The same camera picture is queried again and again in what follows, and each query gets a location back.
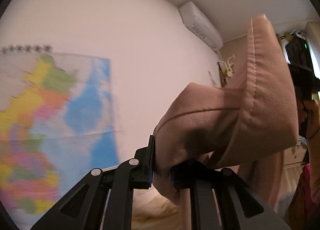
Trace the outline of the pink garment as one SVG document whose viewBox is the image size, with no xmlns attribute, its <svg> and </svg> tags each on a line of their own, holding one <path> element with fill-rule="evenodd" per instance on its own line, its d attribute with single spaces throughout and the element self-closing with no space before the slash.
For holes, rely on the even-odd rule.
<svg viewBox="0 0 320 230">
<path fill-rule="evenodd" d="M 191 228 L 188 192 L 176 190 L 172 167 L 195 159 L 220 169 L 258 162 L 254 187 L 274 205 L 283 150 L 296 144 L 295 89 L 273 26 L 265 15 L 251 19 L 247 56 L 223 88 L 189 84 L 153 132 L 153 185 L 180 209 L 183 229 Z"/>
</svg>

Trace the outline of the white drawer cabinet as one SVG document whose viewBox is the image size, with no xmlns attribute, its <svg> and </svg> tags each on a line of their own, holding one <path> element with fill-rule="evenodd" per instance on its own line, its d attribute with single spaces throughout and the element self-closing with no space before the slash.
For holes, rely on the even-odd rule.
<svg viewBox="0 0 320 230">
<path fill-rule="evenodd" d="M 294 146 L 284 150 L 284 166 L 290 167 L 301 164 L 307 149 L 308 145 L 306 139 L 302 136 L 298 136 L 298 142 Z"/>
</svg>

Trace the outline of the white coat hook rack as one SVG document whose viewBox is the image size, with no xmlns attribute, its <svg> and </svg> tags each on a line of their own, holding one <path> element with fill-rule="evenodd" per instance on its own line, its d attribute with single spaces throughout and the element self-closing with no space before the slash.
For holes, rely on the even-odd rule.
<svg viewBox="0 0 320 230">
<path fill-rule="evenodd" d="M 230 56 L 227 61 L 220 60 L 217 62 L 221 87 L 225 87 L 233 76 L 235 59 L 236 56 L 232 54 L 232 56 Z"/>
</svg>

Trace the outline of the person in dark cap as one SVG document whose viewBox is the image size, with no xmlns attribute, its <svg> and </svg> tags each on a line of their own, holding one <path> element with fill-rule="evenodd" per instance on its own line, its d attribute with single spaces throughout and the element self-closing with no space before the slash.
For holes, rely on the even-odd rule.
<svg viewBox="0 0 320 230">
<path fill-rule="evenodd" d="M 319 102 L 312 99 L 319 92 L 319 78 L 308 67 L 288 67 L 296 90 L 299 132 L 308 145 L 311 199 L 319 204 Z"/>
</svg>

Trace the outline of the white air conditioner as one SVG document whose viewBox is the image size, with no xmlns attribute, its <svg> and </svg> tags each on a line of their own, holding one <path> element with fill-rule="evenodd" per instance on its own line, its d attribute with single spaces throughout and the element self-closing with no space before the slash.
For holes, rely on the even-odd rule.
<svg viewBox="0 0 320 230">
<path fill-rule="evenodd" d="M 220 33 L 193 2 L 185 3 L 178 10 L 185 27 L 208 47 L 213 51 L 223 47 Z"/>
</svg>

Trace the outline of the colourful wall map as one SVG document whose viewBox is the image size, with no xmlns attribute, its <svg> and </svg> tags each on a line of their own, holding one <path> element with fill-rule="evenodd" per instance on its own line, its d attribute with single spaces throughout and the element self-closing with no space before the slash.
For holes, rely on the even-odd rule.
<svg viewBox="0 0 320 230">
<path fill-rule="evenodd" d="M 1 48 L 1 202 L 30 229 L 93 168 L 119 163 L 111 62 Z"/>
</svg>

